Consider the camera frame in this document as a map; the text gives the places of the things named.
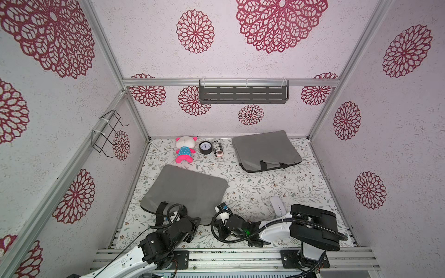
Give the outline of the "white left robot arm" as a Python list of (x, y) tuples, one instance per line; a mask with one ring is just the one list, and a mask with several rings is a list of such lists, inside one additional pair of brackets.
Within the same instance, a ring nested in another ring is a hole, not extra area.
[(184, 216), (164, 226), (152, 227), (137, 246), (106, 266), (84, 275), (85, 278), (136, 278), (153, 270), (166, 269), (177, 265), (174, 250), (194, 238), (200, 218)]

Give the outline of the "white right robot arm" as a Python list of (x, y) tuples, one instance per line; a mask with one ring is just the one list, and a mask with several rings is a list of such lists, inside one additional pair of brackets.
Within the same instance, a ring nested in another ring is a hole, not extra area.
[(225, 203), (215, 208), (211, 223), (214, 237), (227, 244), (246, 241), (249, 247), (263, 248), (281, 239), (301, 242), (299, 257), (314, 262), (325, 251), (339, 251), (340, 242), (348, 236), (339, 232), (335, 213), (310, 206), (294, 204), (289, 212), (278, 197), (271, 198), (277, 216), (270, 221), (247, 221), (234, 214)]

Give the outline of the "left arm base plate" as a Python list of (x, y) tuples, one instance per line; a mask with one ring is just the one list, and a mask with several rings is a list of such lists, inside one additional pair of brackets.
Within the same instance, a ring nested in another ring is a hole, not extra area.
[(183, 271), (189, 266), (190, 252), (188, 250), (176, 250), (173, 252), (173, 259), (168, 266), (168, 270)]

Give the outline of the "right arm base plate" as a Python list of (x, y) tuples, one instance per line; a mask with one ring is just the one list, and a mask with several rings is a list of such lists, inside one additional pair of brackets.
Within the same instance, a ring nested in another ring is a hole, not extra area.
[(281, 250), (280, 257), (285, 269), (309, 269), (318, 262), (318, 259), (305, 258), (300, 249)]

